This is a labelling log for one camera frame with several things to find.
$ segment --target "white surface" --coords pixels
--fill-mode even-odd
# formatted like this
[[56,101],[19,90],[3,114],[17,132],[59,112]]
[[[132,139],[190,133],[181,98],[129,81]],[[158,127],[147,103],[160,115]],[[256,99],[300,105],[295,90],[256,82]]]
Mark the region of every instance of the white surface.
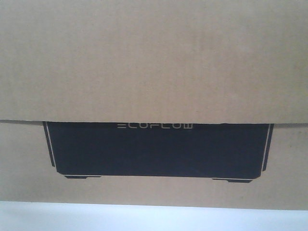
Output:
[[308,211],[0,202],[1,231],[307,231]]

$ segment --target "corrugated cardboard surface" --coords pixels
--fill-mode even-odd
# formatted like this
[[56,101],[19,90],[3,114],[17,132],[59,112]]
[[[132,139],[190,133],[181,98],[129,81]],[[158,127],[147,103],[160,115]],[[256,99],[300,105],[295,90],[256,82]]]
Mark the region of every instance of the corrugated cardboard surface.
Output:
[[[306,0],[2,0],[0,119],[307,123]],[[66,179],[41,122],[0,123],[0,200],[308,209],[308,125],[249,184]]]
[[0,200],[308,209],[308,125],[275,125],[267,170],[251,183],[206,178],[66,179],[40,122],[0,123]]
[[307,123],[306,0],[2,0],[0,119]]

